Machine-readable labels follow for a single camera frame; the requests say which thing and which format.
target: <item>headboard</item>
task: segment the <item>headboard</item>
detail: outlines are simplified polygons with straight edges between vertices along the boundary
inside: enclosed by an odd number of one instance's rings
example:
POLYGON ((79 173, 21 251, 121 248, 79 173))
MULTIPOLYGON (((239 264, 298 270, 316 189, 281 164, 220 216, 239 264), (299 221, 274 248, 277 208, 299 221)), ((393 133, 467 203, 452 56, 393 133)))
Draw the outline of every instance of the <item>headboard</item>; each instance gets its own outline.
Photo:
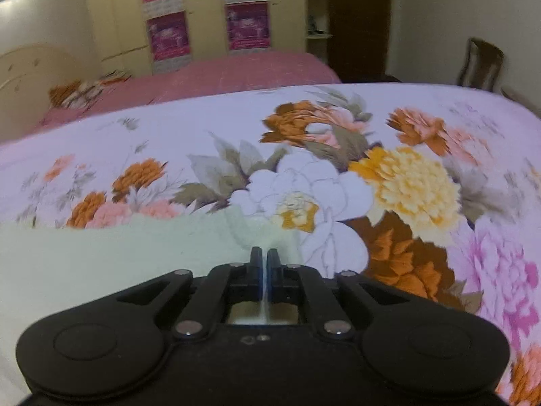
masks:
POLYGON ((18 48, 0 56, 0 142, 36 127, 49 109, 49 89, 87 72, 73 56, 47 44, 18 48))

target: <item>shelf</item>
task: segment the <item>shelf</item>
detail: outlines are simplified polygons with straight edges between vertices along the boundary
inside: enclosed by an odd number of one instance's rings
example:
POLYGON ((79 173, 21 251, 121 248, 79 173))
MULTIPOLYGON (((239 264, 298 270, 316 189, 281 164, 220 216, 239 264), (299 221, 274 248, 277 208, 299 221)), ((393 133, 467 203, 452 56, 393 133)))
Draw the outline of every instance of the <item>shelf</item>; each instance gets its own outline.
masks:
POLYGON ((307 35, 306 39, 329 39, 332 37, 330 33, 324 33, 322 35, 307 35))

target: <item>pink bedspread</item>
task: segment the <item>pink bedspread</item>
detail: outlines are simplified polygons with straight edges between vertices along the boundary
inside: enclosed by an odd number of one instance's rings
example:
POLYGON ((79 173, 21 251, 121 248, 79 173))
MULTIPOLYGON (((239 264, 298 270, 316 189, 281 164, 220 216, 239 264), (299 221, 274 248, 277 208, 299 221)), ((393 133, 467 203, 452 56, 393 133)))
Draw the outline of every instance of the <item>pink bedspread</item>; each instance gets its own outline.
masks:
POLYGON ((174 73, 108 86, 88 110, 49 110, 33 132, 141 105, 292 85, 336 84, 328 66, 309 53, 266 52, 193 62, 174 73))

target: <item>wooden chair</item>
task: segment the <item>wooden chair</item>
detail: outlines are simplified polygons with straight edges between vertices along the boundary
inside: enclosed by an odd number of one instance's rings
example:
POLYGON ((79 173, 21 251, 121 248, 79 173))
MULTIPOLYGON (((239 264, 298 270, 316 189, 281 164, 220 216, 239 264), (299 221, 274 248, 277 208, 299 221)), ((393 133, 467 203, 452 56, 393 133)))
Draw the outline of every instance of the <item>wooden chair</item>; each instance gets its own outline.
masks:
POLYGON ((457 85, 494 91, 503 62, 504 53, 499 48, 482 39, 470 38, 466 62, 457 85))

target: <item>wall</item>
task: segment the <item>wall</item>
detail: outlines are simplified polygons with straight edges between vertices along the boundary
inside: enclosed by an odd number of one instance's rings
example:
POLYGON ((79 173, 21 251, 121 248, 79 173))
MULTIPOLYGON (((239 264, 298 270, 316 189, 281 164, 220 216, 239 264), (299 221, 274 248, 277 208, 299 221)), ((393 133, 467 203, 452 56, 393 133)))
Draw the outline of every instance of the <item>wall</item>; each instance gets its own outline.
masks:
POLYGON ((500 85, 541 105, 541 0, 393 0, 387 72, 404 82, 453 84, 468 37, 506 55, 500 85))
POLYGON ((33 43, 69 52, 99 74, 86 0, 6 0, 0 2, 0 54, 33 43))

